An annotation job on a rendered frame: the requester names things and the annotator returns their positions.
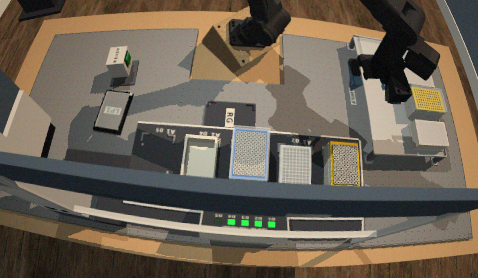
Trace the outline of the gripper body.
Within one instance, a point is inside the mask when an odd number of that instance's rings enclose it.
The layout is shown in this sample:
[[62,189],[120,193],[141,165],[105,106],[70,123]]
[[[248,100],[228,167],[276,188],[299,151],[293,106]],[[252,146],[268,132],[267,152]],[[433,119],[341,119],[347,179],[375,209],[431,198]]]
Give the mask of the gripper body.
[[[350,58],[349,59],[349,65],[350,65],[350,68],[351,68],[351,71],[352,71],[352,74],[353,76],[361,76],[361,72],[360,72],[360,69],[359,67],[362,66],[363,68],[363,76],[364,76],[364,79],[367,80],[367,79],[374,79],[373,78],[373,75],[372,75],[372,72],[371,72],[371,69],[370,69],[370,65],[373,61],[373,59],[375,58],[376,54],[379,53],[380,56],[385,60],[387,61],[388,63],[391,63],[391,64],[397,64],[399,63],[398,62],[392,62],[388,59],[386,59],[380,52],[379,50],[379,46],[376,50],[376,52],[374,53],[374,55],[370,55],[370,54],[360,54],[358,55],[357,59],[353,59],[353,58]],[[372,58],[372,59],[371,59]]]

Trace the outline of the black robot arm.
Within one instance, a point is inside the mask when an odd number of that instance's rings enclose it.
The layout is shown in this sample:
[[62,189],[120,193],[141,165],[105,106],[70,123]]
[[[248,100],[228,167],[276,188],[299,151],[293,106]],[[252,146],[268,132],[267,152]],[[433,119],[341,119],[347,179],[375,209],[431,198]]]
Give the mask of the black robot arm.
[[[290,14],[282,7],[280,0],[247,1],[251,17],[246,17],[246,20],[229,21],[229,44],[260,48],[271,46],[290,23]],[[425,22],[425,14],[413,0],[359,1],[387,32],[379,45],[381,54],[392,62],[399,61],[397,64],[388,63],[377,53],[370,65],[373,78],[385,79],[387,103],[406,102],[411,97],[412,91],[404,69],[408,68],[426,81],[436,69],[440,59],[439,52],[424,42],[425,39],[419,35]]]

